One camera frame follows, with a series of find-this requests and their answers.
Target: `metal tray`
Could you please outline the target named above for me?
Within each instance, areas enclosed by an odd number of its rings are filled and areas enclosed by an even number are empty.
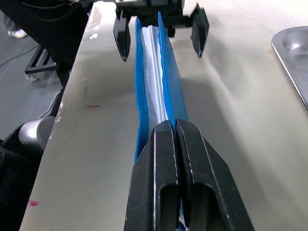
[[[308,110],[308,26],[282,30],[271,44]]]

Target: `red stain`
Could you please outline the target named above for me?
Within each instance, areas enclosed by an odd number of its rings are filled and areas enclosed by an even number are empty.
[[[39,202],[29,200],[29,205],[30,205],[30,206],[37,206],[37,205],[39,205]]]
[[[96,108],[96,107],[100,107],[100,105],[90,105],[90,106],[87,106],[87,108]]]

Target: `person's foot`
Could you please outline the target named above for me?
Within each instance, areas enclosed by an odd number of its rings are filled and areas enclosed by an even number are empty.
[[[23,37],[26,37],[27,36],[27,33],[24,32],[23,30],[17,30],[17,31],[8,31],[8,34],[10,37],[14,37],[14,38],[23,38]]]

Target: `gray floor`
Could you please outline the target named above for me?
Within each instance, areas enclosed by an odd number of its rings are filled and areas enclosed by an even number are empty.
[[[8,37],[0,17],[0,66],[35,47],[30,37]],[[26,79],[24,70],[35,49],[0,67],[0,139],[5,139],[17,126],[38,118],[46,111],[61,89],[55,72],[38,74],[38,80]]]

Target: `crumpled blue material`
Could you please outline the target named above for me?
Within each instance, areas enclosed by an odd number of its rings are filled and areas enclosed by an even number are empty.
[[[142,25],[136,19],[136,56],[135,56],[135,92],[139,113],[139,128],[135,161],[149,139],[149,111],[146,100],[146,86],[144,84],[144,54],[141,38]],[[181,87],[180,74],[174,57],[172,46],[164,26],[162,16],[158,13],[158,39],[161,51],[161,65],[163,69],[163,95],[168,120],[175,131],[176,119],[188,121],[184,95]]]

